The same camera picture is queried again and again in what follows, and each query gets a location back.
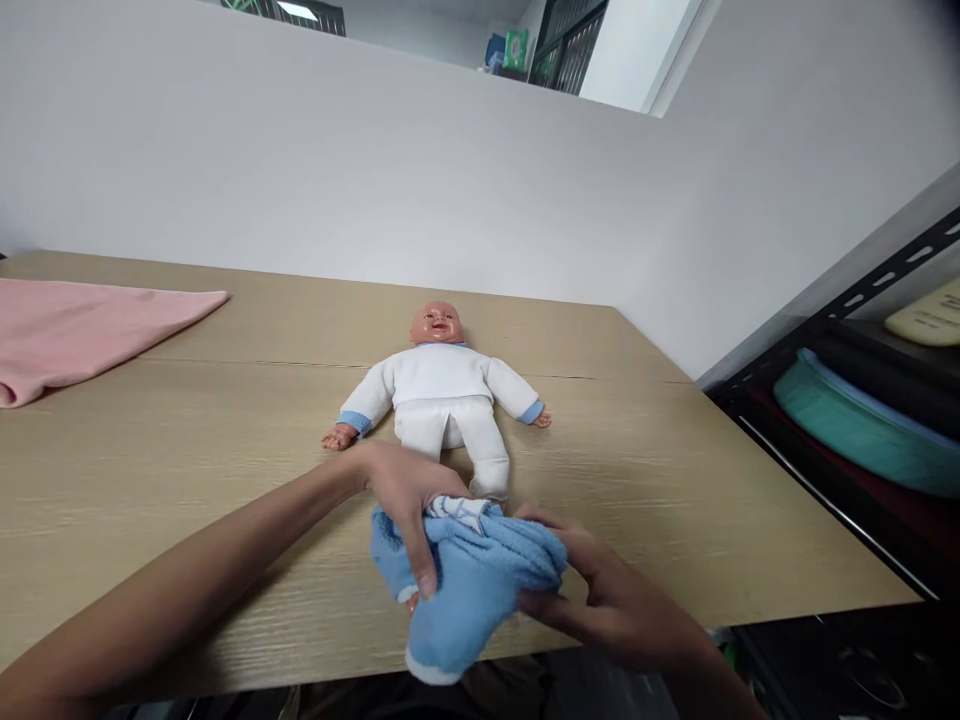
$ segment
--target ceiling light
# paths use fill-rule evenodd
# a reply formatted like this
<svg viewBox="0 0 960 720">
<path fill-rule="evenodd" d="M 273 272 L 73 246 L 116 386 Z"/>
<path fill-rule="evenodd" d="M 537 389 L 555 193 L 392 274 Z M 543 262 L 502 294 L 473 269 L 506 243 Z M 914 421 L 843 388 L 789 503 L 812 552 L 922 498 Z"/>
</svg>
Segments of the ceiling light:
<svg viewBox="0 0 960 720">
<path fill-rule="evenodd" d="M 294 5 L 293 3 L 284 3 L 277 2 L 277 5 L 282 7 L 291 15 L 296 15 L 297 17 L 302 17 L 304 20 L 313 20 L 317 21 L 317 16 L 310 12 L 310 8 L 305 8 L 303 5 Z"/>
</svg>

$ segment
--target doll leg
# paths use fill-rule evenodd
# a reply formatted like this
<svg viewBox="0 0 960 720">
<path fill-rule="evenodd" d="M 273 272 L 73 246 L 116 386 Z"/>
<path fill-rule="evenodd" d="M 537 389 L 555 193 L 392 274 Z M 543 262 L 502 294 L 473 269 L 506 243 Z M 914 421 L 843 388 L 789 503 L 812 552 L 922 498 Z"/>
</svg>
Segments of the doll leg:
<svg viewBox="0 0 960 720">
<path fill-rule="evenodd" d="M 396 428 L 400 444 L 439 462 L 450 412 L 443 401 L 410 400 L 397 406 Z"/>
<path fill-rule="evenodd" d="M 470 492 L 474 497 L 506 500 L 510 458 L 493 419 L 493 405 L 485 397 L 462 398 L 451 414 L 473 462 Z"/>
</svg>

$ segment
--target human arm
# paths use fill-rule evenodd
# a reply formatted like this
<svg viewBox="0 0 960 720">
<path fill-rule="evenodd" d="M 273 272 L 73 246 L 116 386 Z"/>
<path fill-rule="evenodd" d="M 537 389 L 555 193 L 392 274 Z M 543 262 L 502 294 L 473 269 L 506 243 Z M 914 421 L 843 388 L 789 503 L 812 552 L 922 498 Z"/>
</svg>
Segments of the human arm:
<svg viewBox="0 0 960 720">
<path fill-rule="evenodd" d="M 503 360 L 490 358 L 484 366 L 484 380 L 494 399 L 511 417 L 526 425 L 550 427 L 551 415 L 544 410 L 537 391 Z"/>
<path fill-rule="evenodd" d="M 453 470 L 366 442 L 191 535 L 67 620 L 0 674 L 0 717 L 93 718 L 219 617 L 297 539 L 370 488 L 397 523 L 420 591 L 436 589 L 422 513 L 467 495 Z"/>
<path fill-rule="evenodd" d="M 323 447 L 346 450 L 355 438 L 373 430 L 390 410 L 394 391 L 393 362 L 387 358 L 370 368 L 350 393 L 333 429 L 323 436 Z"/>
<path fill-rule="evenodd" d="M 683 720 L 766 717 L 696 621 L 608 545 L 543 508 L 523 506 L 516 516 L 552 528 L 590 587 L 586 605 L 560 595 L 523 594 L 523 612 L 599 647 L 629 670 L 660 673 Z"/>
</svg>

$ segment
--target white doll outfit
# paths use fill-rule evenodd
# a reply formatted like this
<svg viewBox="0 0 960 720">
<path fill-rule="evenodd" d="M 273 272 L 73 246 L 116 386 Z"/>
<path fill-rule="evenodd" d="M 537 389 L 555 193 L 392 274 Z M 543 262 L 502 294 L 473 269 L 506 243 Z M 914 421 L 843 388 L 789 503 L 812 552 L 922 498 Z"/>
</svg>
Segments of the white doll outfit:
<svg viewBox="0 0 960 720">
<path fill-rule="evenodd" d="M 441 449 L 466 447 L 474 471 L 470 491 L 504 499 L 510 459 L 493 419 L 494 400 L 526 424 L 543 411 L 536 391 L 502 360 L 465 345 L 424 343 L 370 368 L 337 422 L 362 437 L 392 404 L 401 445 L 434 460 Z"/>
</svg>

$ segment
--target baby doll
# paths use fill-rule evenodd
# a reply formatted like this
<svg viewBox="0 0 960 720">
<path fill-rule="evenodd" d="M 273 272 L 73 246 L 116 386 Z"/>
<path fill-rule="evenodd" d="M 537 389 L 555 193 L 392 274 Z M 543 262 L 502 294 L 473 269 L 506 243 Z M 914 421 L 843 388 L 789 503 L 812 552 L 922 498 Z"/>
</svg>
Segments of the baby doll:
<svg viewBox="0 0 960 720">
<path fill-rule="evenodd" d="M 502 360 L 466 346 L 456 308 L 423 306 L 413 320 L 416 347 L 377 363 L 340 409 L 323 438 L 328 450 L 345 450 L 387 414 L 392 402 L 400 443 L 440 459 L 442 448 L 466 447 L 473 462 L 470 492 L 504 500 L 510 458 L 493 419 L 493 401 L 527 425 L 550 426 L 550 413 L 527 381 Z"/>
</svg>

